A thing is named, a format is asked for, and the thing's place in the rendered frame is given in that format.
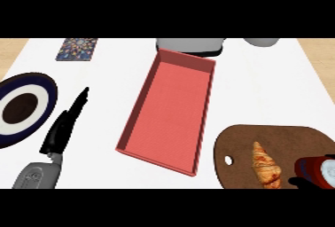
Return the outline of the grey rounded object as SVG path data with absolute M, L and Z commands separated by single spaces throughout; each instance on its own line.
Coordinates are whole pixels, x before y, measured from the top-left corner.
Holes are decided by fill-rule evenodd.
M 278 39 L 277 38 L 244 38 L 244 41 L 256 47 L 271 47 Z

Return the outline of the brown wooden cutting board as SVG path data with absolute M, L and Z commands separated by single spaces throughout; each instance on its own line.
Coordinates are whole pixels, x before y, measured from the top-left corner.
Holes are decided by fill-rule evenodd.
M 213 168 L 225 189 L 261 189 L 252 170 L 252 146 L 262 149 L 281 168 L 281 188 L 295 189 L 287 179 L 295 176 L 299 158 L 335 154 L 335 141 L 315 129 L 296 126 L 233 125 L 213 143 Z

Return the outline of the blue white brown plate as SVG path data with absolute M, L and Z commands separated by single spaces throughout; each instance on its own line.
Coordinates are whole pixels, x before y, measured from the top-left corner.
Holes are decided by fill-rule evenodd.
M 45 122 L 57 87 L 42 73 L 25 73 L 0 82 L 0 148 L 20 142 Z

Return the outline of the red cardboard box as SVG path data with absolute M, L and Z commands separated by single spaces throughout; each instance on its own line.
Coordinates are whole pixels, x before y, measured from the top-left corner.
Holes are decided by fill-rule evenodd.
M 215 62 L 160 49 L 115 150 L 187 176 L 197 171 Z

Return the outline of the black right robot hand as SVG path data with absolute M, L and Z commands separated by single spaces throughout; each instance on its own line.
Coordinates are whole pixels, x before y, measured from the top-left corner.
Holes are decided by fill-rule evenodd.
M 335 159 L 335 154 L 326 154 L 324 156 Z M 298 189 L 321 189 L 318 186 L 315 186 L 312 183 L 309 183 L 302 177 L 290 177 L 287 180 L 290 185 L 295 185 Z

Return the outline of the red can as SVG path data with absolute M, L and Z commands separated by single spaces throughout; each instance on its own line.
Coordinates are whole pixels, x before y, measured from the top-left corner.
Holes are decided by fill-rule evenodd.
M 295 175 L 321 189 L 335 189 L 335 159 L 305 157 L 295 161 Z

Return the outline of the golden croissant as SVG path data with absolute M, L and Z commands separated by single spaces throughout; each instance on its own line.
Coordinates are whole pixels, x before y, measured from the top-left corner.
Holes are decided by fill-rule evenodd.
M 281 168 L 262 149 L 259 142 L 252 145 L 252 170 L 264 189 L 281 188 Z

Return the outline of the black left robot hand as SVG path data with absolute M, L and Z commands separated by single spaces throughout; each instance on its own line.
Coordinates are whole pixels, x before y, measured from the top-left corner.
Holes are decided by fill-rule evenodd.
M 88 88 L 84 88 L 67 110 L 63 110 L 44 138 L 39 153 L 61 154 L 73 130 L 75 120 L 87 103 Z

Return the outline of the grey appliance with black base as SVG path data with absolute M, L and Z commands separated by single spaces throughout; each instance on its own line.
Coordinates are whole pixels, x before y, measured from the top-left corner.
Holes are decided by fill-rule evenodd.
M 197 57 L 215 57 L 222 52 L 224 38 L 156 38 L 156 48 Z

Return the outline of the colourful patterned mat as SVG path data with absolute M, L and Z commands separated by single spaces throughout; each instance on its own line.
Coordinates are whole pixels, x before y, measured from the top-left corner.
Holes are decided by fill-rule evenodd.
M 97 41 L 97 38 L 66 38 L 54 59 L 57 61 L 89 61 Z

